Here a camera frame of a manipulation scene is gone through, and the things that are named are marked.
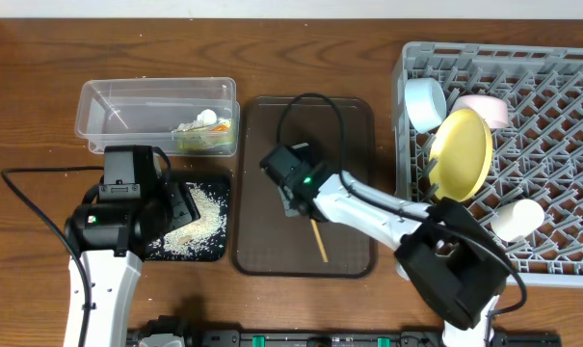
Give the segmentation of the wooden chopstick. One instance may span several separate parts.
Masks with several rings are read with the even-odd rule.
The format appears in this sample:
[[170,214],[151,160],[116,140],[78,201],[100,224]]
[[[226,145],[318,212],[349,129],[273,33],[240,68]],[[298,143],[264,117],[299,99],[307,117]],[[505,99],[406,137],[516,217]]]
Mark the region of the wooden chopstick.
[[311,227],[312,227],[312,230],[313,230],[313,233],[314,233],[314,236],[315,236],[315,240],[316,240],[316,243],[317,243],[317,246],[318,246],[318,249],[319,249],[321,258],[322,258],[322,260],[323,260],[324,263],[328,263],[329,262],[329,258],[328,258],[327,252],[325,250],[324,243],[323,243],[323,239],[322,239],[322,236],[321,236],[319,227],[317,225],[317,222],[315,220],[311,219],[310,220],[310,223],[311,223]]

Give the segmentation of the colourful snack wrapper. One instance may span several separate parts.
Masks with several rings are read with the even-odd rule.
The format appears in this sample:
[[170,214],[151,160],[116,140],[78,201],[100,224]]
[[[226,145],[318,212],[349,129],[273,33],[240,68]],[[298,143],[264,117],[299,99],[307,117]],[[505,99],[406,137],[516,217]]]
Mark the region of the colourful snack wrapper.
[[214,147],[230,145],[234,130],[231,120],[220,120],[212,125],[188,128],[181,127],[172,132],[177,146],[182,150],[208,150]]

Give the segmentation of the light blue bowl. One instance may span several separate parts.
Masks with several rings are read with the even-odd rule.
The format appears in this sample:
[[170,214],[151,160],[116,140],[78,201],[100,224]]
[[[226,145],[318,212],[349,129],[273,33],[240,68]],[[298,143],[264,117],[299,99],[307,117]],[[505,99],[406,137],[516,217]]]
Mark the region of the light blue bowl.
[[427,133],[439,127],[446,118],[444,92],[433,78],[408,80],[404,100],[411,125],[418,133]]

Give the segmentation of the yellow plate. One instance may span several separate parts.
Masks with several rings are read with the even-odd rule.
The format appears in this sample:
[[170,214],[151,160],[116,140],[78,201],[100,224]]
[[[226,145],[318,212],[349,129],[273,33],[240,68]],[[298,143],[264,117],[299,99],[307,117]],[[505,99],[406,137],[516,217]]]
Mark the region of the yellow plate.
[[488,124],[471,109],[451,113],[438,128],[429,160],[436,161],[429,180],[435,197],[458,202],[470,199],[485,182],[493,154]]

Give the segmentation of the white rice bowl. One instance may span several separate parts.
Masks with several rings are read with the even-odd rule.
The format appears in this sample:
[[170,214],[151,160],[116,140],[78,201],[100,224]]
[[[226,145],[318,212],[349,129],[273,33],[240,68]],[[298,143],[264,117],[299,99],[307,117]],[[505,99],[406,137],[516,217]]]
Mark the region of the white rice bowl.
[[470,94],[456,99],[451,112],[461,109],[470,109],[477,113],[490,129],[501,129],[509,126],[507,104],[500,98]]

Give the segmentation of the small white green cup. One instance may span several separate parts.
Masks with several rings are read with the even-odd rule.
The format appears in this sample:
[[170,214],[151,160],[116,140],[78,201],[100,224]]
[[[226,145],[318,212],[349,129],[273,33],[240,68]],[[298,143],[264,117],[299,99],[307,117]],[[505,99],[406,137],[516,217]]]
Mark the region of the small white green cup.
[[544,211],[534,200],[518,200],[495,210],[490,220],[492,231],[501,240],[517,242],[543,224]]

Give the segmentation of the white napkin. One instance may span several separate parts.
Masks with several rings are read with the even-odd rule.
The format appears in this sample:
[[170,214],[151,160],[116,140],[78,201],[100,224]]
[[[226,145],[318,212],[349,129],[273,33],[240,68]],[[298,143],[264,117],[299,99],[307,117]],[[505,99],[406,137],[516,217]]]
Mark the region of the white napkin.
[[174,130],[175,132],[186,132],[194,129],[200,129],[203,127],[214,125],[218,122],[217,114],[211,109],[205,109],[201,111],[197,118],[189,123],[181,123]]

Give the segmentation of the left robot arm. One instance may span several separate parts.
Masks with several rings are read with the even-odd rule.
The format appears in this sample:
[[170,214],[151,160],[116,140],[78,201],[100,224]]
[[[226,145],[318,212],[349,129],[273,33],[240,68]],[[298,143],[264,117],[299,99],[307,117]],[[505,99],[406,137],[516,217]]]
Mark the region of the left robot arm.
[[108,146],[103,176],[66,219],[66,346],[122,346],[146,247],[200,217],[159,147]]

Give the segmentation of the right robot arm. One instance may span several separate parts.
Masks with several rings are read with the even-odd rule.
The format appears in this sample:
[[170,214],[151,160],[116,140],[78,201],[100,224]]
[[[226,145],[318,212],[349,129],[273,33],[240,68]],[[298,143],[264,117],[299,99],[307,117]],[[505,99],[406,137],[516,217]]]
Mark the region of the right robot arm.
[[444,320],[446,346],[489,346],[508,278],[524,282],[460,203],[401,200],[345,170],[310,158],[307,144],[276,146],[259,163],[286,206],[319,222],[352,227],[391,248],[423,301]]

